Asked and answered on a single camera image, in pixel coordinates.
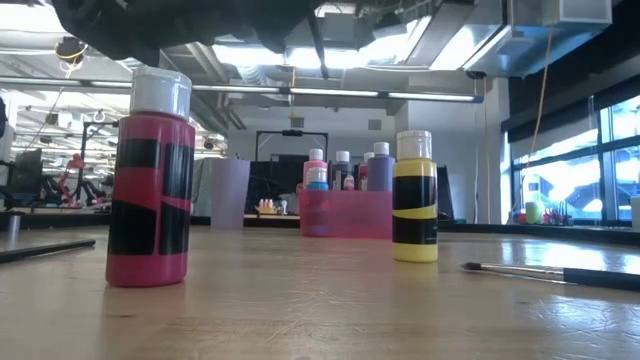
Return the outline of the large dark blue paint bottle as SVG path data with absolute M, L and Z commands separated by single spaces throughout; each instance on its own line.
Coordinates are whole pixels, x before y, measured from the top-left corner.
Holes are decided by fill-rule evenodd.
M 351 191 L 355 189 L 353 165 L 350 162 L 348 151 L 337 151 L 336 161 L 332 165 L 332 189 L 339 191 Z

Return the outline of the large red paint bottle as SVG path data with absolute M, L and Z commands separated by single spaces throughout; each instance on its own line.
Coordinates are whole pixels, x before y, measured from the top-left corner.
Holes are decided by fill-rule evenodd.
M 363 156 L 362 162 L 358 167 L 358 188 L 361 191 L 367 190 L 368 183 L 368 161 L 373 158 L 375 154 L 373 152 L 366 152 Z

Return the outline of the small blue paint bottle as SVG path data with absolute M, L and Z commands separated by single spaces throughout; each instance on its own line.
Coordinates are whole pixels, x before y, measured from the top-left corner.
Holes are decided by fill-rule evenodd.
M 329 189 L 327 174 L 327 169 L 324 167 L 310 168 L 307 172 L 305 188 L 307 190 L 327 191 Z

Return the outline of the bright ceiling light panel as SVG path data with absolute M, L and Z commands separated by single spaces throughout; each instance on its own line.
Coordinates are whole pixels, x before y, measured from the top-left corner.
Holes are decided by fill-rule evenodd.
M 320 60 L 314 48 L 293 47 L 284 54 L 274 53 L 262 46 L 214 45 L 218 60 L 234 66 L 290 65 L 303 69 L 319 69 Z M 379 46 L 364 49 L 326 49 L 325 65 L 329 69 L 352 69 L 367 66 L 396 65 L 399 60 L 394 53 L 384 53 Z

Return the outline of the black background gantry frame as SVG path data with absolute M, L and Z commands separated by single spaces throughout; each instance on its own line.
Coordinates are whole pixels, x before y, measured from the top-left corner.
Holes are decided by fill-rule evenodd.
M 324 138 L 324 144 L 321 145 L 321 148 L 324 150 L 324 160 L 328 159 L 328 155 L 326 154 L 326 150 L 329 146 L 329 134 L 326 132 L 306 132 L 302 130 L 281 130 L 281 131 L 272 131 L 272 130 L 258 130 L 255 134 L 255 147 L 254 147 L 254 161 L 259 161 L 259 151 L 262 145 L 260 141 L 260 137 L 263 134 L 269 135 L 281 135 L 284 137 L 303 137 L 303 136 L 321 136 Z

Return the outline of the black aluminium table frame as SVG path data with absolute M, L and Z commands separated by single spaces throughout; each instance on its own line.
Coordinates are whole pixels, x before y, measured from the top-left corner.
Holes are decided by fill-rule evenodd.
M 109 214 L 25 214 L 23 212 L 0 212 L 0 233 L 9 230 L 10 219 L 13 217 L 20 219 L 22 230 L 108 225 L 109 237 L 115 240 L 117 245 L 124 247 L 153 246 L 159 234 L 153 216 L 141 220 L 127 219 L 123 225 L 118 225 L 116 219 Z M 640 232 L 633 232 L 630 229 L 461 224 L 444 221 L 437 225 L 437 231 L 439 233 L 530 235 L 549 239 L 640 247 Z

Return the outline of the large purple paint bottle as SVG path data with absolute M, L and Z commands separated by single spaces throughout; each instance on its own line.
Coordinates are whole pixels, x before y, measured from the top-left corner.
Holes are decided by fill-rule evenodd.
M 367 160 L 367 190 L 374 192 L 391 192 L 394 164 L 395 159 L 390 155 L 389 143 L 376 142 L 374 144 L 374 156 Z

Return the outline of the lavender plastic cup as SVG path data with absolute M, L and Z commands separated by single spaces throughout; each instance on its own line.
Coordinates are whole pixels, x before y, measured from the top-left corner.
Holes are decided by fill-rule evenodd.
M 244 225 L 251 162 L 214 159 L 211 167 L 211 228 L 241 230 Z

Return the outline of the small magenta paint bottle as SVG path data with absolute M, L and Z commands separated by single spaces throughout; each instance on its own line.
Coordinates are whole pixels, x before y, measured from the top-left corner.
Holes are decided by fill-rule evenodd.
M 187 273 L 195 129 L 192 82 L 184 74 L 140 67 L 128 116 L 119 122 L 106 280 L 156 287 Z

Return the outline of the green round container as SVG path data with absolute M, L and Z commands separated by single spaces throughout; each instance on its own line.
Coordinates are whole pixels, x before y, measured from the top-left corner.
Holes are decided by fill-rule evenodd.
M 530 201 L 525 204 L 525 222 L 530 225 L 542 224 L 545 206 L 540 201 Z

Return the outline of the black handled paint brush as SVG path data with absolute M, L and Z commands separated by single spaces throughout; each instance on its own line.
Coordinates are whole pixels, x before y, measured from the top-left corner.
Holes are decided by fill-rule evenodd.
M 504 265 L 477 262 L 463 263 L 461 268 L 465 271 L 475 273 L 494 273 L 504 276 L 640 292 L 639 274 L 567 267 Z
M 4 252 L 0 252 L 0 264 L 11 263 L 15 261 L 24 260 L 27 258 L 59 253 L 59 252 L 64 252 L 69 250 L 93 247 L 95 243 L 96 243 L 95 240 L 83 240 L 83 241 L 74 241 L 74 242 L 63 243 L 63 244 L 53 244 L 53 245 L 45 245 L 45 246 L 38 246 L 38 247 L 32 247 L 32 248 L 4 251 Z

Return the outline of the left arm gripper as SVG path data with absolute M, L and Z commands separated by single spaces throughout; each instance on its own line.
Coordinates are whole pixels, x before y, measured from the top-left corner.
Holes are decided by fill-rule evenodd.
M 214 0 L 230 24 L 230 34 L 247 40 L 257 38 L 274 53 L 286 50 L 286 38 L 307 19 L 323 79 L 329 78 L 323 37 L 315 15 L 320 0 Z

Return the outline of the black clamp bracket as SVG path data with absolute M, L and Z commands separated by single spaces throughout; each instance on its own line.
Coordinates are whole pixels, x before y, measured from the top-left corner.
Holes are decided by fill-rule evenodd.
M 446 166 L 437 168 L 437 186 L 438 220 L 451 222 L 454 219 L 454 210 L 452 205 L 448 170 Z

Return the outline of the small yellow black-taped bottle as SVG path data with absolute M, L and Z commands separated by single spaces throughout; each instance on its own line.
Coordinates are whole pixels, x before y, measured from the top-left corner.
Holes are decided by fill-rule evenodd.
M 438 259 L 437 165 L 431 133 L 397 134 L 392 173 L 392 254 L 397 261 L 432 263 Z

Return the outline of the pink plastic tray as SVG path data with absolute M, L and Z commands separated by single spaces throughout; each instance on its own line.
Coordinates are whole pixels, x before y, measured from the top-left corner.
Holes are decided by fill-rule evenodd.
M 305 237 L 392 237 L 392 193 L 302 190 L 300 231 Z

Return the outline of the long ceiling light tube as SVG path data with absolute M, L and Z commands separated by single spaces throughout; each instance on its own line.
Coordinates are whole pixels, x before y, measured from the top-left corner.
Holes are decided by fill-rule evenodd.
M 95 89 L 97 92 L 124 92 L 132 88 L 130 82 L 103 81 L 89 79 L 61 79 L 61 78 L 37 78 L 0 76 L 0 89 L 21 88 L 69 88 L 81 89 L 87 92 Z M 376 98 L 407 101 L 430 101 L 451 103 L 481 103 L 484 97 L 481 95 L 446 94 L 429 92 L 399 92 L 399 91 L 371 91 L 371 90 L 347 90 L 347 89 L 322 89 L 300 87 L 269 87 L 269 86 L 236 86 L 236 85 L 202 85 L 192 86 L 196 92 L 239 93 L 259 95 L 302 95 L 302 96 L 331 96 L 350 98 Z

